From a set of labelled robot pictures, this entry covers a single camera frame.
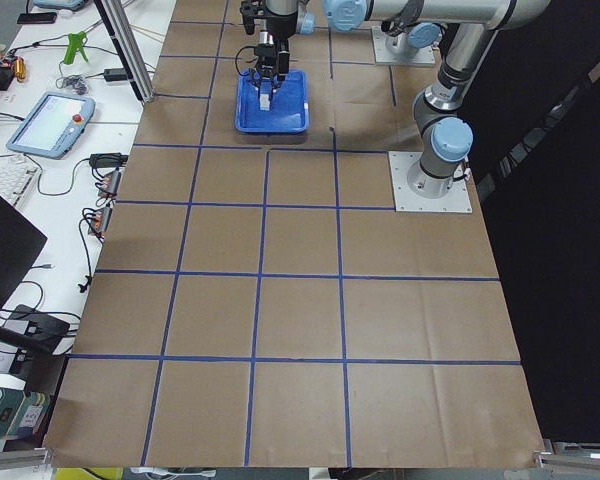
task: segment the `green box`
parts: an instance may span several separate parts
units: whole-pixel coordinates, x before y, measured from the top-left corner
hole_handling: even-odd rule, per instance
[[[36,433],[49,408],[49,395],[0,387],[0,440]]]

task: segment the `computer monitor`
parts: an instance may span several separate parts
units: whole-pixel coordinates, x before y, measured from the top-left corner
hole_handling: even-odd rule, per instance
[[[46,241],[42,232],[0,196],[0,308],[31,269]],[[34,315],[20,315],[20,318],[37,323]],[[52,353],[60,341],[57,337],[60,335],[55,333],[53,336],[17,333],[0,326],[0,342],[34,353]]]

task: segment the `orange object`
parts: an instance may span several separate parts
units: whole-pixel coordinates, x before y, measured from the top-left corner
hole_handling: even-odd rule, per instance
[[[27,78],[27,68],[24,66],[24,59],[22,57],[16,58],[11,68],[13,68],[16,79],[19,82],[24,82],[24,79]]]

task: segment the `metal bracket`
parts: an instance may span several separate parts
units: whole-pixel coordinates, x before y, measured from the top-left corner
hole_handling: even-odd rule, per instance
[[[384,33],[380,27],[371,27],[371,37],[378,65],[407,65],[410,67],[435,67],[436,65],[436,57],[431,47],[396,54],[387,48],[387,39],[392,37]]]
[[[396,212],[472,213],[471,200],[464,181],[453,182],[449,192],[442,198],[424,198],[411,189],[407,184],[407,173],[421,156],[422,152],[389,152]],[[460,175],[462,167],[459,166],[455,176]]]

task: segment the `white table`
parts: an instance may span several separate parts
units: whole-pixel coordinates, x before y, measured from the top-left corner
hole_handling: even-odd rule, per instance
[[[138,27],[164,35],[167,31],[175,0],[136,0],[126,8],[129,22]],[[53,25],[27,25],[16,36],[11,47],[31,44],[45,38],[57,37],[66,33],[77,33],[99,19],[93,3],[69,18],[59,16]],[[150,34],[155,38],[160,35]],[[138,46],[146,63],[155,66],[158,62],[162,43],[136,31]],[[103,25],[88,35],[88,45],[115,51],[111,39]],[[54,42],[66,44],[63,38]],[[54,90],[55,79],[59,76],[58,63],[64,57],[66,48],[23,49],[17,52],[25,59],[27,79],[23,83],[14,80],[7,92],[0,92],[0,112],[26,116],[44,92]],[[122,66],[116,55],[96,49],[86,49],[89,62],[78,54],[73,65],[63,66],[64,75],[94,75],[105,68]],[[142,115],[142,105],[136,99],[127,82],[107,84],[102,77],[89,79],[88,96],[96,101],[96,110],[85,133],[78,139],[73,149],[59,160],[35,157],[43,167],[41,189],[43,192],[65,191],[71,183],[71,174],[76,162],[98,152],[121,152],[128,154],[133,144],[138,122]],[[5,147],[7,140],[15,132],[17,121],[0,117],[0,155],[11,153]],[[35,191],[29,193],[20,212],[48,238],[36,265],[50,263],[51,269],[34,269],[26,280],[38,282],[44,288],[42,311],[69,311],[80,315],[87,294],[80,293],[78,283],[84,283],[87,274],[87,259],[78,234],[78,222],[84,207],[95,207],[97,189],[87,162],[77,169],[72,191],[63,196],[42,196]],[[86,236],[92,268],[100,254],[100,243]],[[31,285],[21,285],[5,304],[11,309],[18,304],[33,306],[39,292]],[[58,318],[69,322],[76,320],[62,315]],[[63,340],[57,351],[66,350],[73,340]],[[0,375],[0,386],[21,389],[24,382],[9,375]],[[0,441],[0,451],[4,442]]]

